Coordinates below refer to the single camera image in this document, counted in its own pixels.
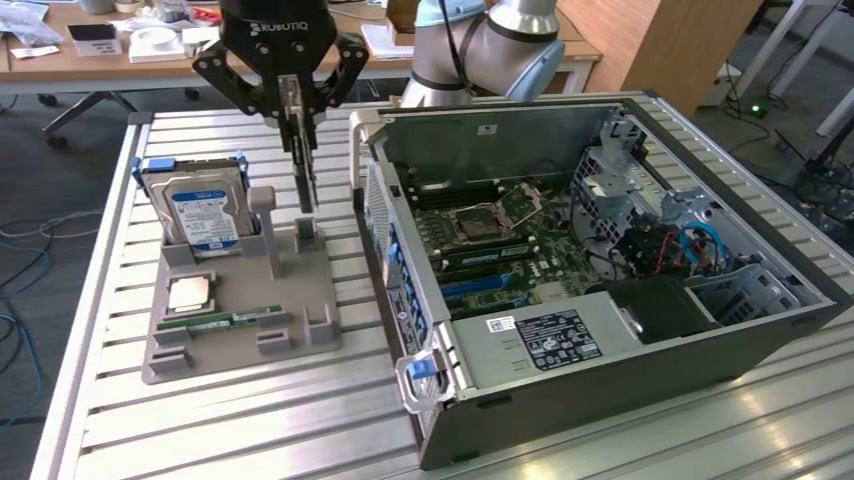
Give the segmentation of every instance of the gray floor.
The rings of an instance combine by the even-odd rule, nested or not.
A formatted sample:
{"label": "gray floor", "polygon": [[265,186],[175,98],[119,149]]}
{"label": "gray floor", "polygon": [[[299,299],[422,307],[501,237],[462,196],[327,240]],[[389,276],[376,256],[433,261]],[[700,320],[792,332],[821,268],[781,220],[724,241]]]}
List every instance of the gray floor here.
{"label": "gray floor", "polygon": [[[746,67],[766,38],[768,31],[764,30],[740,42],[733,58],[737,67]],[[793,48],[793,44],[781,47],[746,95],[746,103],[762,96],[765,81],[773,76]],[[796,144],[811,144],[817,139],[813,135],[816,127],[852,86],[854,73],[827,59],[815,58],[809,70],[788,93],[789,112],[772,108],[761,123],[770,129],[785,130]],[[400,84],[390,83],[381,87],[389,91],[400,88]],[[79,95],[62,95],[59,98],[69,105]],[[131,93],[127,98],[141,110],[149,111],[229,107],[227,101],[210,89],[202,90],[199,102],[187,101],[182,90]],[[3,99],[3,103],[9,104],[10,100]],[[353,101],[369,100],[370,90],[361,85]],[[23,96],[15,109],[0,116],[0,145],[5,148],[0,155],[0,224],[22,219],[54,218],[103,207],[127,116],[110,102],[99,105],[85,118],[63,129],[62,134],[69,137],[73,147],[69,151],[58,152],[45,144],[41,133],[42,126],[57,112],[57,109],[43,107],[34,96]],[[701,110],[694,121],[725,148],[761,134],[756,127],[733,120],[717,109]],[[778,152],[774,144],[776,138],[756,142],[740,149],[738,154],[760,173],[784,180],[797,171],[800,160],[792,152]],[[847,158],[854,158],[853,153],[854,138],[849,139],[844,148]],[[89,219],[75,223],[74,228],[91,228],[95,224],[95,219]],[[43,241],[42,238],[33,238],[19,242],[19,245],[39,246]],[[17,312],[30,326],[45,368],[46,395],[31,417],[47,414],[94,241],[94,237],[57,240],[51,249],[50,274],[33,289],[13,298]],[[0,279],[7,278],[30,261],[30,255],[0,249]],[[9,341],[0,343],[0,362],[9,358],[13,344]],[[22,356],[0,377],[0,418],[9,418],[19,411],[34,388],[33,366]],[[0,478],[27,478],[41,434],[41,423],[15,426],[0,433]]]}

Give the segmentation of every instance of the green circuit board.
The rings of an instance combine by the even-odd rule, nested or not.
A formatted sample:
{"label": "green circuit board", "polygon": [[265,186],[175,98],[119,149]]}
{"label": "green circuit board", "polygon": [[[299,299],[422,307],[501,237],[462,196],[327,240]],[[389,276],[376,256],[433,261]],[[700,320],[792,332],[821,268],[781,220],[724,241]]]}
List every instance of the green circuit board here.
{"label": "green circuit board", "polygon": [[509,193],[494,202],[414,209],[454,319],[584,295],[602,282],[557,200],[529,184],[500,187]]}

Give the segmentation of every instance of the metal slat table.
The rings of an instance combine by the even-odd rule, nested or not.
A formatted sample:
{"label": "metal slat table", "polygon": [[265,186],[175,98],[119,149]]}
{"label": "metal slat table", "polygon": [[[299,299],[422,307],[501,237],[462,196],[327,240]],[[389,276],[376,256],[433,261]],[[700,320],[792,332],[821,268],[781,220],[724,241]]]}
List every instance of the metal slat table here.
{"label": "metal slat table", "polygon": [[[852,258],[666,103],[645,96],[637,101],[854,292]],[[852,315],[734,382],[453,468],[421,471],[350,202],[354,108],[330,112],[317,154],[318,220],[343,348],[154,386],[142,382],[141,366],[162,228],[129,181],[130,158],[243,150],[251,183],[277,188],[278,227],[289,228],[299,209],[278,133],[258,117],[165,113],[129,127],[33,478],[852,478]],[[653,149],[649,160],[674,188],[696,185],[681,169],[669,169],[664,151]]]}

